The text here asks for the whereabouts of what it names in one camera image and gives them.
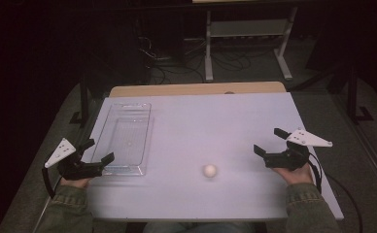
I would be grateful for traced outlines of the white metal desk frame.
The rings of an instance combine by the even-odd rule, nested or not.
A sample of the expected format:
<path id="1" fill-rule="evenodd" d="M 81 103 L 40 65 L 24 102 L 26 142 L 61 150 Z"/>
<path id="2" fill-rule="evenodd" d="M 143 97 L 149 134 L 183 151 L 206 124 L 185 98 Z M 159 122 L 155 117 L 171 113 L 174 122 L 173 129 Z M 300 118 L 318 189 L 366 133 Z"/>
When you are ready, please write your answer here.
<path id="1" fill-rule="evenodd" d="M 211 39 L 238 36 L 281 36 L 282 43 L 273 52 L 284 79 L 290 81 L 292 74 L 284 58 L 284 52 L 289 41 L 297 10 L 297 7 L 292 7 L 287 18 L 234 21 L 212 21 L 212 14 L 208 11 L 206 17 L 206 49 L 204 58 L 205 81 L 211 83 L 214 80 Z"/>

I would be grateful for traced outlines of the clear plastic container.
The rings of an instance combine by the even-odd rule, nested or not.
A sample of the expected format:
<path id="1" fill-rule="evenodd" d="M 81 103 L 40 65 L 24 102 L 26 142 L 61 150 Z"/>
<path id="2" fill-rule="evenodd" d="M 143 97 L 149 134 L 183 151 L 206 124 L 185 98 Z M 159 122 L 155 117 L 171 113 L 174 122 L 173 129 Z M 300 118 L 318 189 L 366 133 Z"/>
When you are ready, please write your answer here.
<path id="1" fill-rule="evenodd" d="M 106 176 L 144 176 L 151 140 L 153 119 L 150 103 L 118 103 L 109 108 L 102 129 L 94 137 L 92 162 L 112 153 L 114 160 L 105 166 Z"/>

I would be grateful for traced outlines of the person's right hand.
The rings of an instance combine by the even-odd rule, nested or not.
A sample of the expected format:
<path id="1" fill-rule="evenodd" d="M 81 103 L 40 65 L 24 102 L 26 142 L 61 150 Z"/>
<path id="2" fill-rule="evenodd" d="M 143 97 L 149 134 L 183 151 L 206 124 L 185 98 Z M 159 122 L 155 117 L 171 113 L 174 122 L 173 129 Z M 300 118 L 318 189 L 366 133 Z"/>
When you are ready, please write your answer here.
<path id="1" fill-rule="evenodd" d="M 286 168 L 273 168 L 273 171 L 280 175 L 288 185 L 298 183 L 314 183 L 311 168 L 308 164 L 293 171 Z"/>

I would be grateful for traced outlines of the white ball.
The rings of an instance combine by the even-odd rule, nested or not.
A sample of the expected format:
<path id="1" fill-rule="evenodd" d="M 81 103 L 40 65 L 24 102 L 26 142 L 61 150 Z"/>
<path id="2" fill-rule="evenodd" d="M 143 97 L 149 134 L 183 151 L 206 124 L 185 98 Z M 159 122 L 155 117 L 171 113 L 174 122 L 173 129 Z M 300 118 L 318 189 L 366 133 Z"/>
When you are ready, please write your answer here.
<path id="1" fill-rule="evenodd" d="M 203 167 L 203 175 L 206 178 L 214 178 L 218 173 L 218 169 L 213 164 L 208 164 Z"/>

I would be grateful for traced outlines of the person's left hand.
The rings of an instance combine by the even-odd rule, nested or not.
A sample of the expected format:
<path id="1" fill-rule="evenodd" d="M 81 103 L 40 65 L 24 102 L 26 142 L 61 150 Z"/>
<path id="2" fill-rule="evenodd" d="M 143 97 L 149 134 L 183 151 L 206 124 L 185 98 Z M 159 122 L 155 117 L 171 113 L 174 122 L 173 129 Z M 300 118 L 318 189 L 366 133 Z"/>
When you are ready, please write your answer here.
<path id="1" fill-rule="evenodd" d="M 91 181 L 91 178 L 74 180 L 74 181 L 66 180 L 66 179 L 62 178 L 60 180 L 60 184 L 61 185 L 67 185 L 67 186 L 73 186 L 73 187 L 76 187 L 76 188 L 87 188 L 90 181 Z"/>

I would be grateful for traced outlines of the black metal stand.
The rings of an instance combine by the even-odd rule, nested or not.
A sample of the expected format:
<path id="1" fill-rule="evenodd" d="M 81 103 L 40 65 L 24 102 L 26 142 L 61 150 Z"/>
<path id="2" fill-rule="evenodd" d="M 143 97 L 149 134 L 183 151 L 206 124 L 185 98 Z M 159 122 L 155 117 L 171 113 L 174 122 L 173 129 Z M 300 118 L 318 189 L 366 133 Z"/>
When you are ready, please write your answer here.
<path id="1" fill-rule="evenodd" d="M 86 75 L 83 75 L 80 79 L 80 100 L 81 109 L 78 112 L 73 113 L 70 123 L 79 124 L 81 128 L 86 125 L 89 118 L 89 101 L 88 101 L 88 88 L 86 85 Z"/>
<path id="2" fill-rule="evenodd" d="M 373 119 L 370 112 L 365 107 L 357 106 L 358 97 L 358 76 L 355 67 L 349 67 L 348 78 L 348 96 L 347 96 L 347 114 L 349 119 L 359 125 L 361 121 L 371 121 Z"/>

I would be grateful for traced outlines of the wooden table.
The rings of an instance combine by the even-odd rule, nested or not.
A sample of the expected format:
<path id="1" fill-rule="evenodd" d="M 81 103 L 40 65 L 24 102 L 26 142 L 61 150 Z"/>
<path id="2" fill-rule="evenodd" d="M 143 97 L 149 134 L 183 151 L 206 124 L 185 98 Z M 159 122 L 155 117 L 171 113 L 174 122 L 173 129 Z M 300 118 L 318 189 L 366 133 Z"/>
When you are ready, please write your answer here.
<path id="1" fill-rule="evenodd" d="M 286 88 L 280 82 L 254 83 L 185 83 L 160 85 L 115 86 L 109 96 L 174 96 L 174 95 L 206 95 L 227 93 L 284 93 Z"/>

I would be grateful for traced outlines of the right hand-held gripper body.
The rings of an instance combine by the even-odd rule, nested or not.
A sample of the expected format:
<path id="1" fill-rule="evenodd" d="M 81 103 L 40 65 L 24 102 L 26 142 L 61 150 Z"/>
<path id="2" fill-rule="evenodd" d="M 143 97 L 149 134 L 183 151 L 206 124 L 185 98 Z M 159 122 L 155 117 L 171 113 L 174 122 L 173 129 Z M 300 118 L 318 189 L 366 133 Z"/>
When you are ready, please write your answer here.
<path id="1" fill-rule="evenodd" d="M 266 153 L 263 159 L 267 168 L 286 168 L 291 171 L 309 162 L 309 147 L 331 148 L 333 143 L 303 129 L 296 129 L 286 141 L 286 149 L 277 153 Z"/>

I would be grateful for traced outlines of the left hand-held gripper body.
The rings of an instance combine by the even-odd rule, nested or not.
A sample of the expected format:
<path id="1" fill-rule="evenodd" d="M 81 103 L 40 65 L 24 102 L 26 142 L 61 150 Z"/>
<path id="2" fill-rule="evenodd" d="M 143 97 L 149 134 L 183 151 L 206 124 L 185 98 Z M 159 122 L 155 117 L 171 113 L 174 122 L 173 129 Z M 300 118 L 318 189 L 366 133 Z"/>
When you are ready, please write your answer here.
<path id="1" fill-rule="evenodd" d="M 46 159 L 44 168 L 49 169 L 56 165 L 59 175 L 72 181 L 100 177 L 104 168 L 101 162 L 83 162 L 83 154 L 83 152 L 79 152 L 79 147 L 75 147 L 66 138 L 63 138 Z"/>

